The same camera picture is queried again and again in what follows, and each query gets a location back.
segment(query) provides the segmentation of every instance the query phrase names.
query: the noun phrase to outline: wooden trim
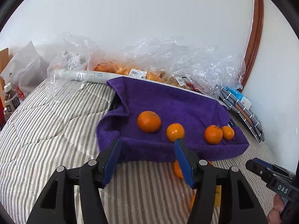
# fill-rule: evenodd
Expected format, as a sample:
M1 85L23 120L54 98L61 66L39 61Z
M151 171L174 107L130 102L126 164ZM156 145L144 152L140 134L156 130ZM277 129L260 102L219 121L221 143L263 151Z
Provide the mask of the wooden trim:
M246 65L246 72L242 80L243 88L249 78L249 75L251 73L260 46L262 29L263 29L263 16L264 16L264 0L255 0L252 30L250 33L249 42L248 42L248 46L244 58L245 65Z

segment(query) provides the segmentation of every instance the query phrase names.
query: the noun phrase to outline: purple cloth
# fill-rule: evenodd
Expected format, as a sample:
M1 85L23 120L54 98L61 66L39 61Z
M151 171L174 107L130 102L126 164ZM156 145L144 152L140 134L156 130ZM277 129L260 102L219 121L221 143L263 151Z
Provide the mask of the purple cloth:
M108 112L97 126L100 151L109 147L115 137L122 142L120 162L157 161L176 159L174 144L166 138L166 129L172 123L180 123L185 129L186 146L199 158L216 161L241 155L249 146L238 126L235 137L210 145L204 140L204 130L210 125L227 125L230 116L219 102L179 88L119 77L107 81L121 99L118 106ZM143 111L154 111L162 121L156 133L142 132L137 118Z

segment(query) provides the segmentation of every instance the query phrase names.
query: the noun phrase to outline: striped quilt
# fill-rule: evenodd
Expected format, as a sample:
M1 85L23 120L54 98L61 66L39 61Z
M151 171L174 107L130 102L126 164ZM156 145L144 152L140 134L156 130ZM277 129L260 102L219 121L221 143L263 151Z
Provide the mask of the striped quilt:
M53 171L60 165L82 166L98 155L95 128L108 112L115 92L104 84L87 83L73 96L64 93L51 102L45 82L39 85L11 116L0 134L0 201L16 224L26 223L30 211ZM274 193L245 169L247 160L270 162L256 139L238 121L249 148L236 158L215 162L217 167L238 166L265 213ZM100 190L109 223L186 223L194 190L176 177L170 162L134 161L118 164L110 184ZM79 189L75 188L78 223L83 223ZM217 223L219 208L213 213Z

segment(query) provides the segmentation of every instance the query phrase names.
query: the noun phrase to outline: blue gripper pad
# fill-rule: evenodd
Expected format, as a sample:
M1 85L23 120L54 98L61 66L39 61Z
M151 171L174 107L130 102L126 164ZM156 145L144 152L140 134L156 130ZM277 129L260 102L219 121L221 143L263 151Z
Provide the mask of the blue gripper pad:
M190 188L194 188L195 182L193 180L193 168L190 166L190 163L187 159L184 149L182 148L181 143L184 145L183 140L181 139L175 140L174 153L180 165L185 182L190 186Z
M102 184L104 186L106 186L112 178L120 153L121 153L121 141L118 139L113 149L111 150L110 156L104 166L104 176L102 180Z

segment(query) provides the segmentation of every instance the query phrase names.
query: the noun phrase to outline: white bottle cap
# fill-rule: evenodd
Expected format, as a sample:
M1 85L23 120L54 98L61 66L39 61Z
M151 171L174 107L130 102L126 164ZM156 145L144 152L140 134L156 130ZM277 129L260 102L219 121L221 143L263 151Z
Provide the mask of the white bottle cap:
M9 92L11 90L11 83L7 83L5 86L4 86L4 92Z

